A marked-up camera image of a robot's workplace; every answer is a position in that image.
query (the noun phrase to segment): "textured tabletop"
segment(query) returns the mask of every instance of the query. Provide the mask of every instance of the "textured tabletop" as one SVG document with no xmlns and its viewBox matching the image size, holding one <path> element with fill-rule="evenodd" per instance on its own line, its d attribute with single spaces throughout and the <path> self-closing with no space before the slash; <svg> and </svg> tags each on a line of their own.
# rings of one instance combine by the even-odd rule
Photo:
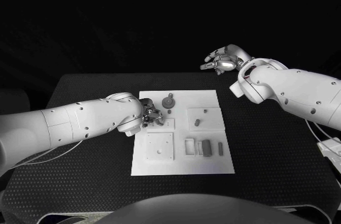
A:
<svg viewBox="0 0 341 224">
<path fill-rule="evenodd" d="M 131 176 L 133 137 L 116 130 L 87 139 L 60 158 L 15 169 L 3 202 L 7 223 L 36 223 L 47 213 L 113 211 L 175 193 L 238 197 L 269 206 L 315 205 L 333 217 L 341 191 L 303 119 L 273 100 L 259 105 L 228 90 L 236 73 L 64 75 L 47 108 L 116 92 L 215 90 L 236 174 Z M 43 161 L 74 144 L 59 147 Z"/>
</svg>

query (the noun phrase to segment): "cable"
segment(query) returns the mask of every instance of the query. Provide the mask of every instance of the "cable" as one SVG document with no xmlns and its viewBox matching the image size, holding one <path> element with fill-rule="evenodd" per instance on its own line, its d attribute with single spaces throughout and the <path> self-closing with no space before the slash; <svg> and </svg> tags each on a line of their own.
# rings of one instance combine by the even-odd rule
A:
<svg viewBox="0 0 341 224">
<path fill-rule="evenodd" d="M 326 132 L 320 129 L 320 127 L 318 126 L 318 124 L 316 124 L 315 122 L 313 122 L 313 124 L 316 125 L 319 131 L 325 134 L 325 136 L 326 136 L 331 140 L 333 140 L 338 144 L 341 144 L 341 142 L 339 142 L 336 139 L 333 139 L 333 138 L 326 134 Z"/>
<path fill-rule="evenodd" d="M 11 167 L 11 169 L 15 168 L 15 167 L 18 167 L 18 166 L 21 166 L 21 165 L 26 165 L 26 163 L 28 163 L 30 161 L 36 160 L 40 156 L 43 156 L 44 154 L 47 154 L 47 153 L 49 153 L 50 151 L 53 151 L 54 149 L 56 149 L 56 148 L 50 149 L 50 150 L 46 151 L 43 154 L 40 154 L 38 156 L 33 157 L 30 160 L 24 161 L 21 164 L 17 164 L 15 166 Z"/>
<path fill-rule="evenodd" d="M 34 158 L 31 158 L 30 160 L 27 160 L 27 161 L 23 162 L 21 164 L 13 166 L 11 169 L 15 168 L 15 167 L 18 167 L 18 166 L 23 166 L 23 165 L 33 165 L 33 164 L 38 164 L 38 163 L 44 163 L 44 162 L 47 162 L 47 161 L 51 161 L 51 160 L 54 160 L 56 158 L 59 158 L 60 156 L 63 156 L 63 155 L 72 150 L 72 149 L 69 149 L 63 154 L 60 154 L 59 156 L 56 156 L 54 158 L 51 158 L 51 159 L 49 159 L 49 160 L 46 160 L 46 161 L 28 163 L 30 161 L 36 160 L 40 156 L 43 156 L 46 153 L 49 153 L 49 152 L 50 152 L 51 150 L 54 150 L 54 149 L 56 149 L 56 148 L 50 149 L 50 150 L 49 150 L 47 152 L 44 152 L 41 155 L 36 156 Z"/>
<path fill-rule="evenodd" d="M 309 123 L 308 123 L 308 120 L 305 120 L 305 122 L 306 122 L 306 125 L 308 125 L 308 127 L 309 127 L 310 133 L 312 133 L 312 135 L 315 136 L 315 138 L 316 138 L 316 140 L 319 141 L 319 143 L 325 146 L 325 148 L 326 148 L 338 157 L 341 157 L 341 156 L 329 149 L 329 147 L 322 143 L 322 141 L 319 140 L 316 134 L 315 134 L 313 131 L 312 131 L 310 125 L 309 125 Z"/>
</svg>

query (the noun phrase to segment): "table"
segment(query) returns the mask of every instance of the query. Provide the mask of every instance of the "table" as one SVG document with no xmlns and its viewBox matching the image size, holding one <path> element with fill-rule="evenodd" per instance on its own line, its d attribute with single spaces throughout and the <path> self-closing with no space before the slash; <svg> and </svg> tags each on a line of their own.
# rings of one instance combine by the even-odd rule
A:
<svg viewBox="0 0 341 224">
<path fill-rule="evenodd" d="M 87 139 L 56 160 L 15 169 L 3 197 L 7 223 L 36 223 L 47 213 L 108 212 L 149 197 L 218 194 L 269 206 L 313 205 L 331 217 L 339 186 L 305 121 L 273 100 L 259 105 L 236 98 L 236 72 L 76 74 L 59 81 L 47 108 L 103 98 L 116 92 L 217 91 L 236 174 L 135 176 L 133 137 L 116 130 Z M 62 154 L 57 148 L 40 160 Z"/>
</svg>

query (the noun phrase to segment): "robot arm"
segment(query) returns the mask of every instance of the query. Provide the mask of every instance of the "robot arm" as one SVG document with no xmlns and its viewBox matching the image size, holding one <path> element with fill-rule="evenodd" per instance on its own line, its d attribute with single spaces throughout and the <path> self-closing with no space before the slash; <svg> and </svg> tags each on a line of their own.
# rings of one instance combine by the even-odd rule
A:
<svg viewBox="0 0 341 224">
<path fill-rule="evenodd" d="M 236 46 L 228 45 L 207 57 L 200 69 L 238 70 L 237 82 L 230 86 L 236 97 L 246 95 L 253 103 L 267 98 L 297 117 L 341 130 L 341 81 L 299 69 L 287 69 L 276 60 L 251 58 Z"/>
<path fill-rule="evenodd" d="M 30 155 L 96 137 L 115 128 L 132 136 L 162 115 L 149 99 L 116 93 L 105 99 L 0 116 L 0 176 Z"/>
</svg>

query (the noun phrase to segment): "small gray object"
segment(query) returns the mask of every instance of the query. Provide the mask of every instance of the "small gray object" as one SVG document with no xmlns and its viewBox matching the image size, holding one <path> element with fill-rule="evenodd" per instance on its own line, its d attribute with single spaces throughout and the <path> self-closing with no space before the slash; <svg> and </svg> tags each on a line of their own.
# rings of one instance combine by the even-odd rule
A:
<svg viewBox="0 0 341 224">
<path fill-rule="evenodd" d="M 204 157 L 211 156 L 211 143 L 210 143 L 210 140 L 204 140 L 201 142 L 201 147 L 203 147 L 203 156 Z"/>
<path fill-rule="evenodd" d="M 195 120 L 194 125 L 198 126 L 198 124 L 200 124 L 200 119 Z"/>
<path fill-rule="evenodd" d="M 223 156 L 223 143 L 218 143 L 218 156 Z"/>
<path fill-rule="evenodd" d="M 172 99 L 172 94 L 169 93 L 168 97 L 162 99 L 162 107 L 165 109 L 169 109 L 174 107 L 174 105 L 175 105 L 175 100 Z"/>
</svg>

